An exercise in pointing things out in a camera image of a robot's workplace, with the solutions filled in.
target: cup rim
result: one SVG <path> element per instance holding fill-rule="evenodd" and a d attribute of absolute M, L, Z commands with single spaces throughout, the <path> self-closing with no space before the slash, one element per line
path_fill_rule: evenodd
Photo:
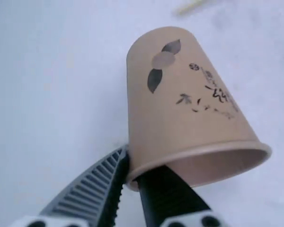
<path fill-rule="evenodd" d="M 178 152 L 175 152 L 174 154 L 168 155 L 165 158 L 160 159 L 159 161 L 156 160 L 156 161 L 149 162 L 146 165 L 143 165 L 139 168 L 136 168 L 133 171 L 130 171 L 130 173 L 128 174 L 126 178 L 126 185 L 129 189 L 138 192 L 139 191 L 138 184 L 136 181 L 134 181 L 134 179 L 136 179 L 138 176 L 142 175 L 143 173 L 151 169 L 154 169 L 162 165 L 168 165 L 168 163 L 171 163 L 173 161 L 180 160 L 186 157 L 200 156 L 200 155 L 211 154 L 215 152 L 227 152 L 227 151 L 232 151 L 232 150 L 257 150 L 257 151 L 265 152 L 266 155 L 262 159 L 253 163 L 252 165 L 249 165 L 248 167 L 240 171 L 237 171 L 233 174 L 224 175 L 210 182 L 194 184 L 194 185 L 191 185 L 191 187 L 197 187 L 197 186 L 217 182 L 217 181 L 224 180 L 232 176 L 244 173 L 254 167 L 257 167 L 258 165 L 262 164 L 266 160 L 268 160 L 272 154 L 272 150 L 267 144 L 261 143 L 259 141 L 254 141 L 254 140 L 228 141 L 228 142 L 201 145 L 201 146 L 196 146 L 196 147 L 189 147 L 186 149 L 182 149 Z"/>

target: white table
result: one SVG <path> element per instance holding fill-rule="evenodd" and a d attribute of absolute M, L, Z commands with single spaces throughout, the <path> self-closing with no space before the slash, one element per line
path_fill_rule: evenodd
<path fill-rule="evenodd" d="M 142 34 L 195 34 L 273 156 L 196 191 L 233 227 L 284 226 L 284 0 L 220 0 L 186 17 L 184 0 L 0 1 L 0 224 L 37 214 L 128 140 L 127 51 Z M 117 226 L 145 226 L 123 191 Z"/>

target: upside-down paper cup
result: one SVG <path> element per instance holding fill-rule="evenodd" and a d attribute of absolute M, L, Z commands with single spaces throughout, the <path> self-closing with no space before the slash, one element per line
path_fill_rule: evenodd
<path fill-rule="evenodd" d="M 130 173 L 167 165 L 191 186 L 247 171 L 271 154 L 195 37 L 178 27 L 141 36 L 127 55 Z"/>

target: screw hole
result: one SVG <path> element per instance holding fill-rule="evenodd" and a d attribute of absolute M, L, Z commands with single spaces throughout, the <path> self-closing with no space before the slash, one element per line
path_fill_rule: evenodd
<path fill-rule="evenodd" d="M 204 227 L 218 227 L 220 226 L 220 222 L 218 219 L 212 217 L 212 216 L 206 216 L 202 218 L 202 225 Z"/>
<path fill-rule="evenodd" d="M 45 227 L 45 222 L 44 221 L 34 221 L 30 223 L 27 227 Z"/>
<path fill-rule="evenodd" d="M 172 223 L 169 224 L 168 227 L 185 227 L 185 225 L 183 225 L 180 222 L 172 222 Z"/>

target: leaf graphic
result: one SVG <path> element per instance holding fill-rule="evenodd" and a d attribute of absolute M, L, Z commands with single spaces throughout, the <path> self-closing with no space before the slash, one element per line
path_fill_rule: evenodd
<path fill-rule="evenodd" d="M 181 42 L 179 39 L 166 44 L 162 49 L 162 51 L 171 52 L 173 54 L 179 53 L 180 50 L 181 50 Z"/>
<path fill-rule="evenodd" d="M 148 80 L 147 80 L 148 89 L 152 93 L 154 93 L 161 80 L 162 80 L 162 70 L 152 69 L 148 75 Z"/>

